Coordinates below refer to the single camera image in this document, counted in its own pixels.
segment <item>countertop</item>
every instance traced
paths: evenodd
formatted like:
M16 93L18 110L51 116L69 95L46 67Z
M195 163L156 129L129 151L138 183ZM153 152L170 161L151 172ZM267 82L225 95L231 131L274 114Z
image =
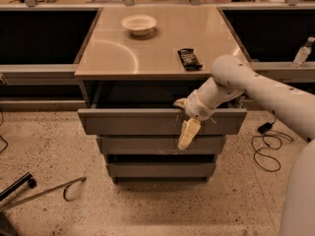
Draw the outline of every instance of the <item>countertop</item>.
M121 25L131 15L149 15L157 25L145 36L134 36ZM200 71L187 72L177 50L193 48ZM218 7L177 4L106 5L76 69L79 79L207 78L214 60L223 55L247 62Z

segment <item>drawer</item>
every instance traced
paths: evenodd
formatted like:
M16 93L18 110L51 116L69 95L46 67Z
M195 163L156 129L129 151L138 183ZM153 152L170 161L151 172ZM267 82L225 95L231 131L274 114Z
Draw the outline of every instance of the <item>drawer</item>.
M216 169L213 163L204 164L107 164L112 178L209 178Z
M78 114L88 135L177 135L188 120L173 102L186 97L203 81L101 82L95 90L92 108ZM213 120L202 123L198 135L237 134L246 109L217 109Z
M99 151L109 154L219 154L226 136L196 136L189 148L178 148L178 136L102 136Z

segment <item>power adapter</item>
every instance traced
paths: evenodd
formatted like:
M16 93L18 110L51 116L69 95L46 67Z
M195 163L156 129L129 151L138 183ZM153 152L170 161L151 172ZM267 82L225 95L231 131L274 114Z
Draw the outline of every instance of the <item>power adapter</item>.
M258 132L261 134L265 134L273 128L273 124L270 122L265 123L264 125L258 128Z

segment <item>drawer cabinet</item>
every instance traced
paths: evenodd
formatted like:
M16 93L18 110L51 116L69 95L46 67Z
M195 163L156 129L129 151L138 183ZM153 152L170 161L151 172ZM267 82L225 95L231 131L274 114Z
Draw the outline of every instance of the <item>drawer cabinet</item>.
M78 111L88 135L96 135L99 151L114 182L122 179L182 178L208 181L226 135L237 134L245 109L223 105L202 127L190 147L178 139L184 110L172 103L203 81L99 82L90 106Z

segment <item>black wire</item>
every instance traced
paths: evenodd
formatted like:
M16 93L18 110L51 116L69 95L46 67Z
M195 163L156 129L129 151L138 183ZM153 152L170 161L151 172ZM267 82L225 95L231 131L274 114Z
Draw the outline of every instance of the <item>black wire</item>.
M3 122L4 122L4 116L3 116L3 112L2 112L2 108L0 107L0 116L1 116L1 120L0 120L0 126L2 126ZM5 144L3 148L1 148L0 153L2 153L7 147L8 147L8 142L0 135L0 140L3 141L3 143Z
M273 139L276 139L278 142L279 142L279 145L277 147L271 147L270 144L268 144L266 142L266 138L273 138ZM255 139L262 139L263 142L265 143L265 147L260 147L260 148L255 148L254 146L254 141ZM262 150L264 149L272 149L272 150L278 150L280 149L282 146L283 146L283 139L289 141L289 142L294 142L294 138L292 138L291 136L283 133L283 132L279 132L279 131L274 131L274 130L270 130L270 131L267 131L265 134L263 134L262 136L253 136L252 137L252 148L254 148L254 155L253 155L253 158L254 158L254 161L255 163L262 169L264 169L265 171L267 172L277 172L279 170L281 170L282 168L282 165L281 163L274 157L274 156L270 156L270 155L267 155L267 154L263 154L262 153ZM264 167L259 161L258 161L258 158L257 158L257 155L260 155L262 157L266 157L266 158L269 158L271 160L273 160L278 166L275 168L275 169L268 169L266 167Z

